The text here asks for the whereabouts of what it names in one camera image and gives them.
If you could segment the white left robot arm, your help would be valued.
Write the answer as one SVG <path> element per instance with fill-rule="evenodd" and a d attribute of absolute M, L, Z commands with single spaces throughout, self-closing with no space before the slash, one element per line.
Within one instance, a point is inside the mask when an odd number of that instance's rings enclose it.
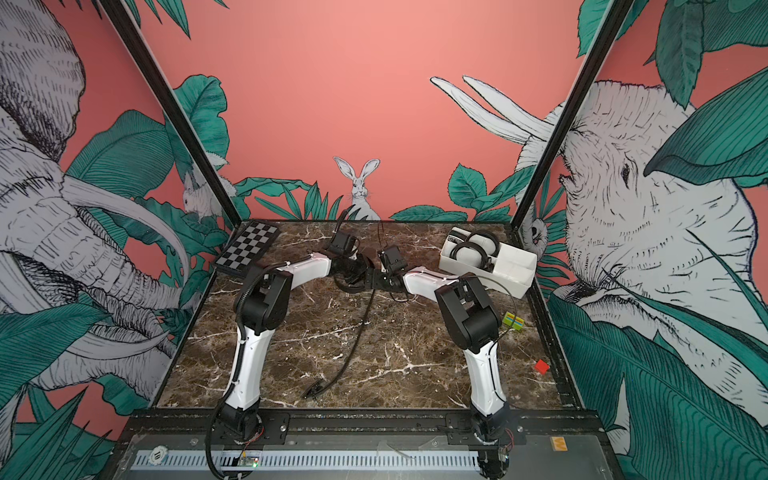
<path fill-rule="evenodd" d="M 266 354 L 277 328 L 285 320 L 291 291 L 310 281 L 334 275 L 353 282 L 366 277 L 371 262 L 357 254 L 358 239 L 337 230 L 327 246 L 298 262 L 258 263 L 248 274 L 234 304 L 237 347 L 225 393 L 213 424 L 238 442 L 248 442 L 261 429 L 258 409 Z"/>

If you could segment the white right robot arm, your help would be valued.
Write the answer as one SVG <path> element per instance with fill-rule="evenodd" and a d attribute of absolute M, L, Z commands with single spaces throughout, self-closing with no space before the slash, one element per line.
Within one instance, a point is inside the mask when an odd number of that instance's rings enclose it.
<path fill-rule="evenodd" d="M 471 387 L 471 421 L 475 436 L 490 443 L 503 430 L 510 405 L 502 389 L 498 340 L 502 320 L 479 277 L 450 275 L 423 266 L 410 268 L 396 246 L 377 252 L 382 271 L 372 284 L 434 301 L 446 330 L 465 357 Z"/>

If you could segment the black belt with metal buckle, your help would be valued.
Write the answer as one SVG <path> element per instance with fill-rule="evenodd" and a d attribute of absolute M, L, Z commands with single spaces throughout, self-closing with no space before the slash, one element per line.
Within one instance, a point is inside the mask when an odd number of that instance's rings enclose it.
<path fill-rule="evenodd" d="M 500 251 L 501 242 L 498 237 L 490 230 L 480 229 L 474 231 L 453 228 L 450 235 L 454 237 L 454 242 L 469 243 L 481 247 L 486 255 L 496 257 Z"/>

